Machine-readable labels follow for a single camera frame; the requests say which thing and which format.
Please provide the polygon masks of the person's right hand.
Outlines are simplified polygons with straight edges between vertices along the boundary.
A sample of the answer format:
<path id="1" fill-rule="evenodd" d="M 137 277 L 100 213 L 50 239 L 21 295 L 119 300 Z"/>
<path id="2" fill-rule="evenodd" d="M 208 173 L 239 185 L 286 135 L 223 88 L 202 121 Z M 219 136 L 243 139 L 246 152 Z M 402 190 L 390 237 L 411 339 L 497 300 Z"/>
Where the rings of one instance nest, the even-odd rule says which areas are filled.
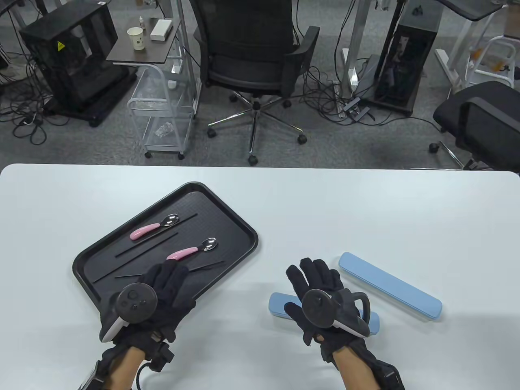
<path id="1" fill-rule="evenodd" d="M 350 320 L 351 318 L 358 318 L 359 311 L 353 302 L 351 292 L 344 288 L 337 270 L 328 268 L 327 264 L 321 259 L 304 258 L 301 259 L 299 267 L 294 265 L 288 267 L 286 275 L 300 300 L 304 299 L 304 295 L 308 291 L 318 289 L 331 295 L 331 297 L 340 298 L 341 304 L 348 312 L 347 327 L 349 331 L 345 331 L 341 327 L 316 326 L 308 320 L 299 305 L 286 303 L 284 311 L 303 331 L 303 341 L 307 346 L 310 346 L 312 340 L 317 341 L 318 336 L 321 336 L 323 340 L 320 341 L 320 349 L 323 359 L 327 363 L 332 362 L 337 365 L 338 359 L 333 357 L 333 353 L 344 347 L 351 348 L 355 355 L 369 366 L 376 361 L 372 353 L 366 348 L 364 338 L 359 336 L 361 332 L 358 325 L 353 325 Z"/>

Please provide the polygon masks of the person's left hand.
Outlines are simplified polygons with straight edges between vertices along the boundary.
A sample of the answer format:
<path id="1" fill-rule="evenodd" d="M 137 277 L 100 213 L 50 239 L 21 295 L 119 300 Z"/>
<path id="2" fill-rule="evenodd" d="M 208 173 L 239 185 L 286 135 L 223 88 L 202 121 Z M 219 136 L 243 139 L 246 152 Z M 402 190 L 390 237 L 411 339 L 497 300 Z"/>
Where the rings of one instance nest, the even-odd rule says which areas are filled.
<path id="1" fill-rule="evenodd" d="M 166 260 L 154 265 L 142 275 L 139 282 L 149 285 L 156 292 L 156 310 L 145 321 L 123 327 L 113 343 L 127 348 L 135 347 L 145 353 L 147 360 L 157 353 L 162 344 L 173 343 L 180 322 L 196 305 L 193 298 L 182 299 L 174 304 L 188 275 L 188 268 L 176 260 Z"/>

